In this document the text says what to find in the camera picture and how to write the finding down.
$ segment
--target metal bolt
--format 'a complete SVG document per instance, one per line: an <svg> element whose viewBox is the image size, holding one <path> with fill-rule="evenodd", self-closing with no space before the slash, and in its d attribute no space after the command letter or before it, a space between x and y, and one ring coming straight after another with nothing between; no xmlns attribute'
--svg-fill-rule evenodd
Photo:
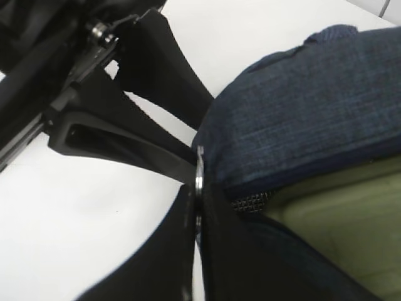
<svg viewBox="0 0 401 301"><path fill-rule="evenodd" d="M108 31L107 25L103 24L102 22L99 22L92 28L91 35L99 45L107 47L115 39L114 35L108 33L107 31Z"/></svg>

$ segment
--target black plastic bracket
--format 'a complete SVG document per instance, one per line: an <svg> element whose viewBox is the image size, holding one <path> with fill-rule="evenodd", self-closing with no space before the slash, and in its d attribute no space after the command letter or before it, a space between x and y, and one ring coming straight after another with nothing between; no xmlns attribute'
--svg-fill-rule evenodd
<svg viewBox="0 0 401 301"><path fill-rule="evenodd" d="M149 10L122 31L119 44L121 88L198 129L213 97L182 54L167 19Z"/></svg>
<svg viewBox="0 0 401 301"><path fill-rule="evenodd" d="M68 156L138 166L184 183L194 181L196 158L190 147L141 111L102 68L75 92L58 115L53 112L50 148Z"/></svg>

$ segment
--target metal ring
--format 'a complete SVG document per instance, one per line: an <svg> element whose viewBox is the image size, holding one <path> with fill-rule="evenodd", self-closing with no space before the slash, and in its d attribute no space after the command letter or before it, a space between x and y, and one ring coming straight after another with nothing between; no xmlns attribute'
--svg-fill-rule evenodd
<svg viewBox="0 0 401 301"><path fill-rule="evenodd" d="M203 161L203 155L204 155L203 146L198 146L197 155L198 155L198 161L196 165L195 195L198 198L201 198L204 185L204 173L205 173L205 165Z"/></svg>

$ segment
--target blue denim cushion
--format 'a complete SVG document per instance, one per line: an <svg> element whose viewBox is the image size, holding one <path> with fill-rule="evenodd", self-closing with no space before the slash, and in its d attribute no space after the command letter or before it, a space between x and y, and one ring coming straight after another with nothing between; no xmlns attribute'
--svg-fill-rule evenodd
<svg viewBox="0 0 401 301"><path fill-rule="evenodd" d="M233 196L401 149L401 28L334 31L263 58L212 103L193 146Z"/></svg>

